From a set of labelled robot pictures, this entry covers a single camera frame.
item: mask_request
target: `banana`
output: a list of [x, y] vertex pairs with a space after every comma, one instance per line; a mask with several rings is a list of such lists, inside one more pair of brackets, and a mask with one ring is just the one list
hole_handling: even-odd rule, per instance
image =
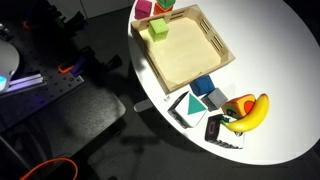
[[264, 120], [269, 110], [269, 98], [266, 94], [261, 94], [259, 98], [256, 100], [255, 105], [242, 119], [233, 122], [226, 122], [221, 120], [221, 124], [223, 124], [230, 131], [234, 132], [247, 132], [250, 131]]

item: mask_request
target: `block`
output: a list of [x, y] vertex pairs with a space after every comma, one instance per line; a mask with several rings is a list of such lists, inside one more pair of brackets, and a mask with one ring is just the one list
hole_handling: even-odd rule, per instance
[[167, 9], [165, 9], [158, 2], [156, 2], [153, 9], [153, 15], [166, 13], [166, 12], [172, 11], [172, 9], [173, 9], [173, 6], [170, 6]]
[[167, 9], [176, 3], [176, 0], [157, 0], [157, 2], [164, 8]]
[[168, 109], [183, 128], [196, 127], [206, 112], [205, 105], [190, 92], [183, 93]]
[[208, 118], [205, 140], [228, 149], [242, 149], [244, 147], [245, 133], [235, 133], [227, 129], [220, 121], [223, 115], [218, 114]]
[[148, 29], [150, 36], [154, 42], [158, 42], [167, 38], [169, 28], [163, 18], [150, 21]]
[[213, 82], [209, 75], [201, 76], [190, 83], [192, 92], [201, 96], [207, 94], [215, 89]]
[[201, 101], [208, 106], [208, 111], [214, 111], [219, 109], [222, 105], [224, 105], [228, 98], [222, 93], [219, 88], [215, 88], [214, 91], [206, 94]]
[[226, 102], [222, 106], [222, 111], [225, 115], [235, 119], [241, 119], [250, 112], [255, 101], [256, 98], [253, 94], [246, 94]]
[[142, 19], [149, 17], [151, 14], [152, 2], [147, 0], [138, 0], [135, 6], [135, 16], [136, 19]]

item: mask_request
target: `dark blue cube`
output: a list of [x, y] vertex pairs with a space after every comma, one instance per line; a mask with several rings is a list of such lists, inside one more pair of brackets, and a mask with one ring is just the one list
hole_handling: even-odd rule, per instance
[[201, 96], [215, 90], [214, 84], [209, 75], [201, 76], [190, 83], [192, 92], [196, 96]]

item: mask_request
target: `teal block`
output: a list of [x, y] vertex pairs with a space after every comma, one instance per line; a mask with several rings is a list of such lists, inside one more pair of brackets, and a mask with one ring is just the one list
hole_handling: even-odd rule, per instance
[[176, 3], [176, 0], [157, 0], [157, 2], [164, 8], [167, 9]]
[[167, 38], [169, 28], [163, 18], [150, 21], [148, 32], [154, 42]]

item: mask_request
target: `table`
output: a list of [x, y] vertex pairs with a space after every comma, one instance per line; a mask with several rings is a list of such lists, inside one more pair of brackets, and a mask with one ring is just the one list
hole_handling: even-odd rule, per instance
[[183, 0], [174, 10], [197, 4], [236, 59], [210, 74], [213, 83], [229, 98], [266, 93], [268, 115], [245, 134], [244, 148], [232, 150], [204, 140], [208, 112], [195, 128], [182, 128], [167, 112], [187, 85], [166, 96], [130, 32], [129, 49], [135, 72], [146, 94], [181, 134], [207, 151], [226, 159], [255, 165], [290, 161], [308, 151], [320, 137], [320, 49], [299, 16], [283, 1]]

